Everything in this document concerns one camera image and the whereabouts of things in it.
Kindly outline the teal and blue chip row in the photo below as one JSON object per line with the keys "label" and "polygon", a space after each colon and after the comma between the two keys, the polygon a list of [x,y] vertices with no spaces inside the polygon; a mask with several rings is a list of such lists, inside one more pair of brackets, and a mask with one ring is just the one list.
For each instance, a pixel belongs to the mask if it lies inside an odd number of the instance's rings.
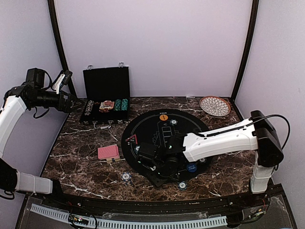
{"label": "teal and blue chip row", "polygon": [[128,106],[129,106],[129,100],[128,99],[122,99],[121,111],[127,111]]}

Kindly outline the green and blue chip row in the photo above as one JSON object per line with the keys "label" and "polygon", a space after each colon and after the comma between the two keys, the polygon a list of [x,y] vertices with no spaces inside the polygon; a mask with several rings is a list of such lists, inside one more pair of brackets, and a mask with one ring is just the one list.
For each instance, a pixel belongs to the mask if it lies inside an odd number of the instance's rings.
{"label": "green and blue chip row", "polygon": [[122,101],[120,99],[115,100],[114,103],[114,111],[120,111],[121,110]]}

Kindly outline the black poker chip case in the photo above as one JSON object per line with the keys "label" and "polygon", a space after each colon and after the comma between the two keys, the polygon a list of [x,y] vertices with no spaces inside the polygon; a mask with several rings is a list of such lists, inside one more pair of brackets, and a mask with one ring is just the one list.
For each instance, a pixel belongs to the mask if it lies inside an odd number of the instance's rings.
{"label": "black poker chip case", "polygon": [[[106,67],[94,68],[83,71],[86,99],[84,110],[80,117],[80,123],[84,125],[112,125],[122,124],[129,119],[130,110],[130,78],[129,67]],[[109,113],[99,112],[101,102],[110,100],[115,102],[117,99],[128,99],[129,106],[127,111],[109,110]],[[91,114],[84,114],[89,100],[94,101]]]}

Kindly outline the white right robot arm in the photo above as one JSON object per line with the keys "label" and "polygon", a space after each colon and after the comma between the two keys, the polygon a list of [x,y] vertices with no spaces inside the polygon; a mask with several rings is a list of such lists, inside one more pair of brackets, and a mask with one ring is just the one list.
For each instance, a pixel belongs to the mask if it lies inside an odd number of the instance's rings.
{"label": "white right robot arm", "polygon": [[248,207],[261,200],[275,167],[284,158],[274,126],[259,110],[234,125],[214,130],[177,109],[148,111],[126,126],[121,149],[127,163],[155,187],[175,182],[181,190],[187,188],[187,180],[208,168],[214,156],[253,150],[250,191],[243,197]]}

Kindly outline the clear round dealer button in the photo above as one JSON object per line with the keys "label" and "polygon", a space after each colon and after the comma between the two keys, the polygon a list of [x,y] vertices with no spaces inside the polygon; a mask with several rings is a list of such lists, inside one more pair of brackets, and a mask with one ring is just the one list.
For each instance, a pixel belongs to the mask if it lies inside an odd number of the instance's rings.
{"label": "clear round dealer button", "polygon": [[103,106],[105,107],[111,107],[113,106],[113,101],[107,100],[103,102]]}

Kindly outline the gold card box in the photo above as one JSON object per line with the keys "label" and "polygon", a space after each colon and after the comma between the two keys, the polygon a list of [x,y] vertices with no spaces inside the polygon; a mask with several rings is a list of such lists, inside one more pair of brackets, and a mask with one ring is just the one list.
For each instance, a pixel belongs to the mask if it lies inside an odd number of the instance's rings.
{"label": "gold card box", "polygon": [[119,147],[117,145],[109,146],[106,153],[106,161],[108,163],[118,162],[122,160],[120,158]]}

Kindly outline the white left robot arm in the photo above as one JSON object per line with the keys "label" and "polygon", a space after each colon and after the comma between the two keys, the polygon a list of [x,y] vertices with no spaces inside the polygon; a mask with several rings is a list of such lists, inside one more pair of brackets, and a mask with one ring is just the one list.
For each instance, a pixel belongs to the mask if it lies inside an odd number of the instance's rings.
{"label": "white left robot arm", "polygon": [[13,159],[30,159],[38,155],[38,150],[46,149],[45,131],[39,130],[34,123],[35,109],[55,109],[70,113],[83,105],[83,101],[69,92],[43,90],[32,83],[23,83],[8,90],[5,95],[4,107],[0,110],[0,188],[12,196],[15,192],[46,194],[49,201],[57,208],[67,204],[67,197],[58,190],[60,183],[38,175],[38,169],[21,170],[15,168],[21,162]]}

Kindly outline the black right frame post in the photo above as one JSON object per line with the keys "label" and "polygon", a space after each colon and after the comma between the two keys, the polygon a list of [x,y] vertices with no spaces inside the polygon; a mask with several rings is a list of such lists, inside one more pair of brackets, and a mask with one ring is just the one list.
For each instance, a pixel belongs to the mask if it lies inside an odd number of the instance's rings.
{"label": "black right frame post", "polygon": [[245,39],[245,44],[244,44],[244,50],[243,54],[241,57],[241,62],[240,66],[238,69],[237,77],[234,83],[233,91],[231,93],[230,99],[231,103],[234,104],[238,92],[243,80],[244,72],[246,69],[251,45],[252,45],[252,40],[254,36],[254,30],[255,30],[255,25],[256,25],[256,19],[257,19],[257,14],[258,14],[258,7],[259,7],[259,0],[252,0],[252,7],[251,7],[251,12],[250,12],[250,18],[249,18],[249,24],[248,24],[248,29],[247,29],[247,34],[246,34],[246,39]]}

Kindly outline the round black poker mat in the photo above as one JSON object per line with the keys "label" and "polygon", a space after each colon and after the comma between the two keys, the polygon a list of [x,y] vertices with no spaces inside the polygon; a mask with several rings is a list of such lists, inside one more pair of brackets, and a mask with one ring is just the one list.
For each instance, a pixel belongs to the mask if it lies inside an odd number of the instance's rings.
{"label": "round black poker mat", "polygon": [[[161,121],[159,119],[161,114],[168,115],[168,120]],[[172,119],[177,120],[178,124],[175,126],[170,125]],[[122,153],[127,163],[140,175],[146,177],[146,172],[157,171],[156,156],[162,146],[166,147],[171,144],[183,146],[183,140],[187,133],[205,132],[208,131],[208,129],[209,128],[199,118],[192,114],[176,109],[152,110],[139,115],[127,125],[122,135]],[[125,139],[133,134],[137,135],[137,145],[125,142]],[[159,147],[159,150],[155,155],[154,164],[141,163],[136,160],[137,155],[134,152],[134,148],[139,146],[142,142]],[[190,173],[186,169],[181,172],[180,180],[172,180],[171,182],[187,181],[194,178],[197,175],[204,173],[210,167],[211,162],[211,157],[205,157],[194,162],[188,161],[186,165],[189,163],[197,165],[196,172]]]}

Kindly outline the red card deck in case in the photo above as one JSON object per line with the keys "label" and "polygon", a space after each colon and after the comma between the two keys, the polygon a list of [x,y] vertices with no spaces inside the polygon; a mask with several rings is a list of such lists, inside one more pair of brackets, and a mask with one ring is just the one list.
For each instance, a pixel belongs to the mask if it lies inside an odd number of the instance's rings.
{"label": "red card deck in case", "polygon": [[99,109],[100,110],[111,110],[114,108],[114,102],[110,100],[106,100],[101,102]]}

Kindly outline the blue round blind button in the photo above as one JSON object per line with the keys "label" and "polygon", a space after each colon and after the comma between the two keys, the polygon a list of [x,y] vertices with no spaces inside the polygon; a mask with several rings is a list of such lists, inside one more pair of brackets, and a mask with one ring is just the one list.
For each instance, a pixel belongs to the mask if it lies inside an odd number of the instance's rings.
{"label": "blue round blind button", "polygon": [[186,166],[186,169],[187,169],[188,172],[194,173],[194,172],[196,172],[196,170],[197,170],[197,165],[194,164],[194,163],[189,163],[189,164]]}

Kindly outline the red card deck on table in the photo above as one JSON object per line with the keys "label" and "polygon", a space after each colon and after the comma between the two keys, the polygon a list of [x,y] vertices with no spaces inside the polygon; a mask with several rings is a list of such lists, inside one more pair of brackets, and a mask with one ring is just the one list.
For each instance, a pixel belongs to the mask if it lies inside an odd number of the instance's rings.
{"label": "red card deck on table", "polygon": [[118,159],[119,149],[117,145],[105,146],[98,148],[98,158],[99,159]]}

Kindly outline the blue chip stack on table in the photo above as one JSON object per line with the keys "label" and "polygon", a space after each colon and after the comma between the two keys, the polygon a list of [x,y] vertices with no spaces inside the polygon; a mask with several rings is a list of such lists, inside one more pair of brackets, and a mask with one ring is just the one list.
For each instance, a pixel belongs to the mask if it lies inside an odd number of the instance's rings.
{"label": "blue chip stack on table", "polygon": [[130,173],[128,172],[122,173],[121,180],[123,181],[124,185],[132,186],[132,176]]}

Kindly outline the red triangular all-in marker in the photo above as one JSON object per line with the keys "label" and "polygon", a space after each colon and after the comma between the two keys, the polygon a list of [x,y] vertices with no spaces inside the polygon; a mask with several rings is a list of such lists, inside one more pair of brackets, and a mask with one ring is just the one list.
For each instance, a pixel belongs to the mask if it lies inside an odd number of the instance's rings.
{"label": "red triangular all-in marker", "polygon": [[132,136],[126,138],[125,142],[127,142],[127,143],[134,143],[134,144],[137,145],[138,144],[137,135],[133,134]]}

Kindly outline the orange round blind button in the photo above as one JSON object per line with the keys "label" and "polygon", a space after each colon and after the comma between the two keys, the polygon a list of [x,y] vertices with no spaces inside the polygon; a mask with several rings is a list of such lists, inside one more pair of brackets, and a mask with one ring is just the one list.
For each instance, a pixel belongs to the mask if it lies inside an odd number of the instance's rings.
{"label": "orange round blind button", "polygon": [[166,114],[161,114],[161,115],[159,116],[159,119],[160,119],[161,121],[167,121],[167,120],[168,120],[168,115],[166,115]]}

